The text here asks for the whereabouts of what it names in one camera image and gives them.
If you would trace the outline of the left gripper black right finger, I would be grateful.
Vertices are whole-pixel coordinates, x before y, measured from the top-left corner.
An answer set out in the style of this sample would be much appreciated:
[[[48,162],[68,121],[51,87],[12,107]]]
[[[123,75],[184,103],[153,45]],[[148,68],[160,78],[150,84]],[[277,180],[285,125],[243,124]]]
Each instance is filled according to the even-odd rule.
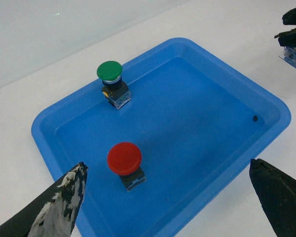
[[[249,176],[276,236],[296,237],[296,180],[262,159],[252,159]]]

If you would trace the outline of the left gripper worn left finger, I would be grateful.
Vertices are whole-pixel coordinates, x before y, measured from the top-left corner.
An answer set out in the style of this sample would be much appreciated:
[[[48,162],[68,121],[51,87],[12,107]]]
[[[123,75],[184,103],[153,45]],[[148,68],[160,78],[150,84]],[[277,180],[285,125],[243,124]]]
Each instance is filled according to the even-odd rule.
[[[70,237],[84,199],[88,167],[80,162],[0,225],[0,237]]]

